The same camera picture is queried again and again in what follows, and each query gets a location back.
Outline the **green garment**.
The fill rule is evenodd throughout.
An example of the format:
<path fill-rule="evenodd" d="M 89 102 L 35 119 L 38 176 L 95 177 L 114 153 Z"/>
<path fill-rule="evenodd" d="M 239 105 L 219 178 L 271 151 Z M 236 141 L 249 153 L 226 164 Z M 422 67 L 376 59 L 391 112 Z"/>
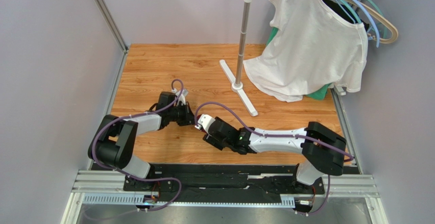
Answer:
<path fill-rule="evenodd" d="M 272 40 L 277 35 L 278 31 L 279 31 L 278 28 L 272 27 L 271 33 L 269 34 L 268 40 L 266 42 L 266 46 L 268 46 L 272 42 Z M 330 84 L 326 84 L 323 87 L 321 87 L 319 90 L 312 92 L 310 94 L 306 94 L 305 96 L 321 101 L 325 98 L 325 96 L 328 92 L 329 86 L 330 86 Z"/>

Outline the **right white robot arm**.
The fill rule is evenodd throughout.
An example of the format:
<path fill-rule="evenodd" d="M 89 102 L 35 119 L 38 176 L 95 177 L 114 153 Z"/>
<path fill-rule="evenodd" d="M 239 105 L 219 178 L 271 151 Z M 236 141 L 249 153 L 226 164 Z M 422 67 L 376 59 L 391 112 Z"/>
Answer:
<path fill-rule="evenodd" d="M 240 155 L 264 152 L 297 153 L 305 157 L 298 165 L 294 181 L 313 185 L 323 175 L 341 176 L 344 171 L 347 141 L 318 122 L 296 130 L 236 129 L 218 117 L 203 114 L 196 128 L 205 133 L 204 141 L 215 148 L 229 148 Z"/>

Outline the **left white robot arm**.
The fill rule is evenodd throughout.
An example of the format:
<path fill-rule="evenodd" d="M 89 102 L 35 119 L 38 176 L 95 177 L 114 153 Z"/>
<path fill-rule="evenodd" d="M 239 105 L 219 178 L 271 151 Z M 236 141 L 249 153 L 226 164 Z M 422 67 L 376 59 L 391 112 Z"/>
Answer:
<path fill-rule="evenodd" d="M 158 102 L 144 113 L 125 117 L 106 115 L 89 146 L 88 157 L 134 179 L 152 178 L 154 166 L 133 154 L 136 137 L 162 130 L 171 122 L 181 127 L 194 125 L 187 95 L 187 90 L 162 92 Z"/>

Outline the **white clothes rack stand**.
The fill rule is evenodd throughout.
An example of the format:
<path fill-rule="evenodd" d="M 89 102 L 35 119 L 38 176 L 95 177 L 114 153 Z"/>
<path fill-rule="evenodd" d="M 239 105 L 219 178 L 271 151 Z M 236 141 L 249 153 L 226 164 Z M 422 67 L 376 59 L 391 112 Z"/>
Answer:
<path fill-rule="evenodd" d="M 251 3 L 252 0 L 244 0 L 240 38 L 238 44 L 236 72 L 233 73 L 230 67 L 228 66 L 228 64 L 226 63 L 226 61 L 223 59 L 219 60 L 219 65 L 223 70 L 223 72 L 225 73 L 227 79 L 231 83 L 231 90 L 239 96 L 241 102 L 243 103 L 244 107 L 247 109 L 248 113 L 251 116 L 255 117 L 258 115 L 258 111 L 255 109 L 253 103 L 250 101 L 246 92 L 244 91 L 244 85 L 241 81 Z"/>

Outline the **aluminium frame rail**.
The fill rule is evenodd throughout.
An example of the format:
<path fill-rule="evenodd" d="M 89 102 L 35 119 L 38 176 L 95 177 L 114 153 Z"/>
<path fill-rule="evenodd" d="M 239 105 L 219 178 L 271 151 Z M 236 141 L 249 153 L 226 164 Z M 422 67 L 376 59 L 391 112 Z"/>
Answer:
<path fill-rule="evenodd" d="M 106 21 L 112 35 L 115 38 L 115 41 L 117 42 L 118 46 L 120 47 L 120 49 L 124 52 L 127 53 L 129 50 L 129 46 L 126 44 L 105 0 L 94 0 L 97 7 L 99 8 L 104 20 Z"/>

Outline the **wooden hanger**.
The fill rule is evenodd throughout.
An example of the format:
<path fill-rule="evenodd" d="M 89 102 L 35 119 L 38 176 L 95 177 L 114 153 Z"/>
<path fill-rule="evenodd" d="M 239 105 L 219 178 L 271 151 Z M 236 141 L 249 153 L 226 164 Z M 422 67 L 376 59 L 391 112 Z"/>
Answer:
<path fill-rule="evenodd" d="M 372 0 L 358 0 L 363 6 L 368 8 L 373 15 L 375 23 L 380 33 L 380 44 L 391 44 L 398 39 L 397 28 L 390 23 L 384 16 L 379 7 Z"/>

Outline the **teal plastic hanger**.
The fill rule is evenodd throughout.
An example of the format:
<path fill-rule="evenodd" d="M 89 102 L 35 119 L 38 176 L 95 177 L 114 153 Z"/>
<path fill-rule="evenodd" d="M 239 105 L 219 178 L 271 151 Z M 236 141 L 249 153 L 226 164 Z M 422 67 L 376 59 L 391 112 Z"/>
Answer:
<path fill-rule="evenodd" d="M 376 41 L 376 45 L 390 44 L 397 40 L 398 30 L 383 15 L 380 8 L 372 0 L 333 0 L 338 14 L 351 23 L 362 23 L 368 40 Z"/>

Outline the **black garment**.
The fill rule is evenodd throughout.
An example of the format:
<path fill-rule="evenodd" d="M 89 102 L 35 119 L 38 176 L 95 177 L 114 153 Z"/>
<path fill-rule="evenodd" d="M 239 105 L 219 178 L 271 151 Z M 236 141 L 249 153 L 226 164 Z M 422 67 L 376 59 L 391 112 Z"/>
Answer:
<path fill-rule="evenodd" d="M 325 5 L 327 5 L 331 10 L 338 14 L 341 18 L 349 23 L 356 24 L 357 20 L 351 13 L 351 11 L 344 5 L 339 5 L 338 3 L 331 0 L 322 0 Z"/>

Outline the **white t-shirt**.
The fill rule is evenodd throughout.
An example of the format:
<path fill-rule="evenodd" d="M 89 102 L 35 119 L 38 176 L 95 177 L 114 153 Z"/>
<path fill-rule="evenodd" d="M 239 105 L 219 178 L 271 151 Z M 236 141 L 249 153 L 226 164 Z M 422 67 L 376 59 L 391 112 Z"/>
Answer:
<path fill-rule="evenodd" d="M 322 0 L 270 0 L 277 34 L 263 53 L 244 61 L 250 81 L 283 102 L 297 102 L 334 85 L 359 92 L 367 62 L 368 37 Z"/>

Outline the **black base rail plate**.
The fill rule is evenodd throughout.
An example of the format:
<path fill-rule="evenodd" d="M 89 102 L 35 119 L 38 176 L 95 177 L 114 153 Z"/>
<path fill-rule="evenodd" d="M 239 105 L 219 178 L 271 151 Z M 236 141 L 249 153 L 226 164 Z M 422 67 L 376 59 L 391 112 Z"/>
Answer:
<path fill-rule="evenodd" d="M 151 179 L 142 182 L 121 176 L 121 190 L 159 194 L 169 201 L 178 193 L 177 202 L 218 204 L 275 204 L 281 195 L 324 195 L 327 180 L 317 179 L 313 186 L 296 182 L 294 165 L 217 165 L 154 164 Z"/>

